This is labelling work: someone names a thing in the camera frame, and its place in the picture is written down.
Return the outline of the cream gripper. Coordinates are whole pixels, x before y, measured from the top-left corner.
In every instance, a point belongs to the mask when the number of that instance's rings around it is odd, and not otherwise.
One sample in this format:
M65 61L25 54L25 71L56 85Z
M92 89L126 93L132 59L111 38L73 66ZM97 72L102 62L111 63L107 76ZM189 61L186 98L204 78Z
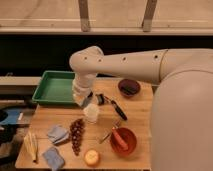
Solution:
M73 98L76 102L76 104L81 107L81 108L85 108L87 107L90 102L92 101L92 98L93 98L93 93L90 93L89 95L87 96L80 96L80 95L76 95L74 94L73 95Z

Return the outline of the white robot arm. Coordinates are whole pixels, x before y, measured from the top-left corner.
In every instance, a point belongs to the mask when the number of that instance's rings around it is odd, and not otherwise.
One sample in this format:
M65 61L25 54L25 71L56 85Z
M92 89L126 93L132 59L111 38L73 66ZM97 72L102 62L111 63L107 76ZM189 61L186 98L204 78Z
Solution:
M213 49L163 49L105 55L74 53L73 90L83 98L97 74L157 86L151 109L152 171L213 171Z

